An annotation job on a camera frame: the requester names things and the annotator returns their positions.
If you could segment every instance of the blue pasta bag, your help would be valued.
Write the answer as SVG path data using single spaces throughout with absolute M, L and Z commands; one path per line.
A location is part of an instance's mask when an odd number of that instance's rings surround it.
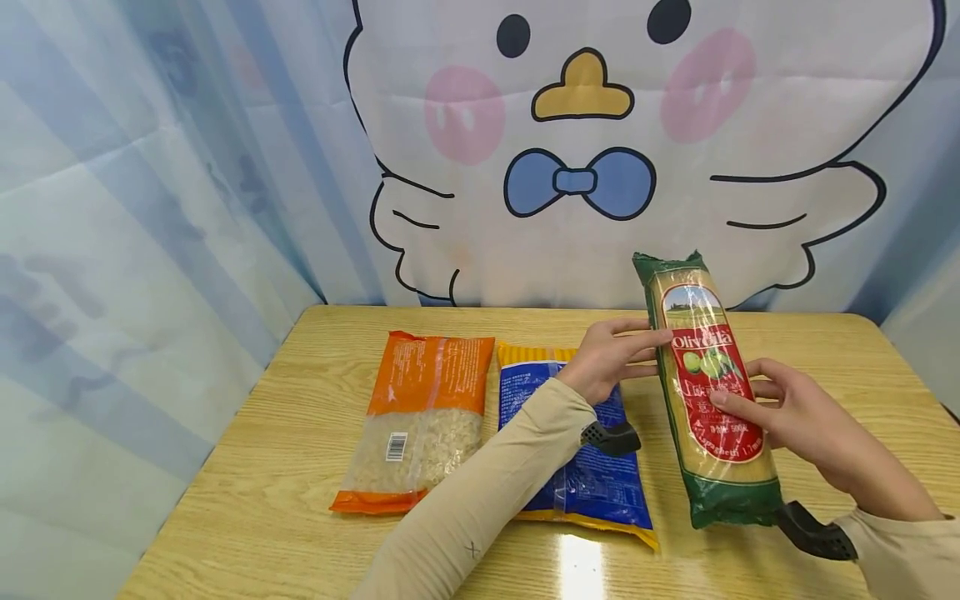
M 500 420 L 502 429 L 523 402 L 557 374 L 573 355 L 568 348 L 524 348 L 500 344 Z M 594 407 L 597 420 L 610 428 L 626 420 L 619 386 Z M 636 454 L 608 456 L 593 447 L 580 448 L 569 463 L 523 508 L 520 520 L 561 521 L 590 529 L 619 531 L 659 548 L 647 509 Z

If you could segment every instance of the barcode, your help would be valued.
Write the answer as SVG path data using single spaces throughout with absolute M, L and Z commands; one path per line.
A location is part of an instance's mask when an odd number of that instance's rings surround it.
M 407 447 L 407 432 L 395 431 L 390 434 L 387 442 L 387 462 L 400 463 L 403 461 L 403 450 Z

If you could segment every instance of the cartoon backdrop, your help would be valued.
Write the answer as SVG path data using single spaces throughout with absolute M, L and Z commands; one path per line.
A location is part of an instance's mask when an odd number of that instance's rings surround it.
M 318 301 L 724 302 L 960 375 L 956 0 L 0 4 L 0 595 L 122 584 Z

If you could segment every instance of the spaghetti package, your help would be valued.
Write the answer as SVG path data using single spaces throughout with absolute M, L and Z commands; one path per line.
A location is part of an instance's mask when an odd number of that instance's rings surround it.
M 713 522 L 773 525 L 783 503 L 763 430 L 717 410 L 714 390 L 754 399 L 727 314 L 698 252 L 687 260 L 634 255 L 650 323 L 673 330 L 660 383 L 695 529 Z
M 500 344 L 500 422 L 502 429 L 523 402 L 564 367 L 576 350 L 521 348 Z M 626 420 L 620 389 L 594 407 L 597 420 L 613 427 Z M 517 515 L 521 520 L 562 521 L 591 529 L 633 534 L 658 548 L 640 485 L 636 454 L 608 456 L 585 445 Z
M 367 421 L 330 510 L 410 511 L 481 443 L 493 338 L 393 331 Z

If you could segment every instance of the red label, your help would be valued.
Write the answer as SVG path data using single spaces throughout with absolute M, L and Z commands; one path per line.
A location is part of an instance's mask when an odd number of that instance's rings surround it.
M 697 444 L 721 461 L 752 461 L 763 449 L 763 430 L 718 411 L 709 400 L 714 390 L 754 399 L 730 326 L 675 328 L 672 347 L 687 421 Z

